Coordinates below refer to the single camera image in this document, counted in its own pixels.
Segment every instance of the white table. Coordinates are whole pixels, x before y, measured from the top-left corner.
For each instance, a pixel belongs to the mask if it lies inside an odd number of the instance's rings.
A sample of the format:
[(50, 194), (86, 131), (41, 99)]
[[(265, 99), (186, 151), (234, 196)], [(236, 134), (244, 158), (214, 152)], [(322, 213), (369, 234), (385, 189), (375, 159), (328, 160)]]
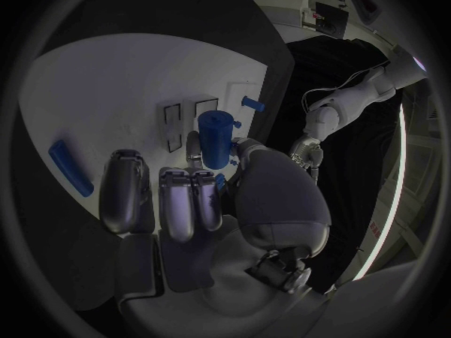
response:
[[(266, 65), (221, 47), (184, 38), (120, 34), (65, 45), (39, 57), (20, 93), (20, 109), (39, 155), (64, 189), (98, 218), (104, 165), (116, 149), (136, 149), (150, 168), (158, 217), (158, 172), (186, 167), (185, 146), (163, 148), (156, 105), (210, 95), (219, 110), (242, 122), (235, 137), (246, 137), (254, 110), (241, 106), (247, 95), (258, 100)], [(63, 139), (94, 185), (88, 198), (64, 177), (48, 154)], [(236, 167), (222, 172), (230, 178)]]

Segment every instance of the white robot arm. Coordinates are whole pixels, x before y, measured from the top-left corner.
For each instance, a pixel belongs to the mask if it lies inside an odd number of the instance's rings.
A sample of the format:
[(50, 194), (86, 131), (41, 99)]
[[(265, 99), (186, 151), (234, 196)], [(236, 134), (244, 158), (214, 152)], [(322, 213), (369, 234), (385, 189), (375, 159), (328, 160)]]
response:
[(317, 181), (318, 168), (322, 162), (322, 141), (359, 118), (368, 105), (390, 99), (396, 89), (425, 77), (424, 70), (416, 60), (405, 53), (386, 68), (371, 69), (360, 84), (335, 90), (309, 107), (305, 134), (293, 144), (290, 156), (304, 169), (310, 167), (311, 175)]

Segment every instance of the blue object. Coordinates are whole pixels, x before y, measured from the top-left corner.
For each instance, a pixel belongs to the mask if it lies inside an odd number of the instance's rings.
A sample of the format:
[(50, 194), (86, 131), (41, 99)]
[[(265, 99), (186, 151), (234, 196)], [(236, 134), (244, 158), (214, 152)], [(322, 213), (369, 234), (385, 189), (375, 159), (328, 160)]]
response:
[(85, 177), (63, 140), (58, 140), (49, 149), (50, 157), (69, 182), (82, 196), (89, 197), (94, 192), (94, 185)]
[(221, 190), (223, 186), (226, 184), (226, 177), (224, 177), (224, 174), (219, 173), (214, 177), (216, 180), (216, 185), (218, 186), (218, 189)]
[(249, 99), (247, 96), (243, 98), (241, 105), (245, 107), (251, 107), (252, 109), (259, 111), (260, 113), (265, 109), (265, 105), (263, 103)]
[(221, 110), (210, 110), (198, 118), (202, 161), (210, 169), (222, 169), (229, 163), (232, 147), (233, 116)]

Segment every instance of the black curtain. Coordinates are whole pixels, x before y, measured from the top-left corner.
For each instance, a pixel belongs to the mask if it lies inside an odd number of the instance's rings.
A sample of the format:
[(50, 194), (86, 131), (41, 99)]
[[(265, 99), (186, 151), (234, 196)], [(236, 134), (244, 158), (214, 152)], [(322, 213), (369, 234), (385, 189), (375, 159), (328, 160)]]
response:
[[(386, 61), (364, 41), (336, 40), (326, 36), (288, 44), (295, 58), (285, 98), (266, 143), (288, 153), (303, 135), (305, 112), (302, 95), (310, 89), (335, 87), (356, 71)], [(346, 87), (362, 81), (365, 73)], [(309, 104), (330, 92), (312, 92)], [(321, 147), (324, 160), (318, 186), (331, 212), (331, 234), (325, 249), (306, 261), (312, 268), (308, 284), (324, 293), (346, 270), (367, 231), (381, 187), (383, 158), (395, 133), (401, 91), (382, 103), (368, 106), (353, 123), (330, 135)]]

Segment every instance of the cable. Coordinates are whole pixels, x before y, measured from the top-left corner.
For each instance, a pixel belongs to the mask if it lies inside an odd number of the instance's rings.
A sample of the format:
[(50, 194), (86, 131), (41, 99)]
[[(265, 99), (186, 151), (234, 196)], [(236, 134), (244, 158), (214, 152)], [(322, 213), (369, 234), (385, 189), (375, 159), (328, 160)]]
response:
[(302, 104), (302, 107), (304, 108), (304, 112), (305, 112), (306, 114), (309, 112), (309, 107), (308, 107), (308, 103), (307, 103), (307, 94), (308, 94), (309, 92), (319, 92), (319, 91), (321, 91), (321, 92), (332, 92), (332, 91), (341, 89), (343, 86), (347, 85), (351, 80), (355, 79), (355, 78), (356, 78), (357, 76), (359, 76), (361, 73), (365, 73), (366, 71), (369, 71), (369, 70), (371, 70), (371, 69), (378, 68), (378, 67), (380, 67), (381, 65), (386, 64), (387, 62), (389, 62), (389, 60), (386, 60), (385, 62), (381, 62), (380, 64), (377, 64), (377, 65), (375, 65), (375, 66), (372, 66), (371, 68), (368, 68), (368, 69), (365, 69), (365, 70), (361, 70), (361, 71), (357, 71), (356, 73), (352, 74), (352, 75), (348, 78), (348, 80), (346, 80), (343, 84), (341, 84), (341, 85), (338, 86), (338, 87), (335, 87), (335, 88), (317, 88), (317, 89), (311, 89), (311, 90), (306, 91), (306, 92), (304, 93), (304, 95), (302, 95), (302, 99), (301, 99), (301, 104)]

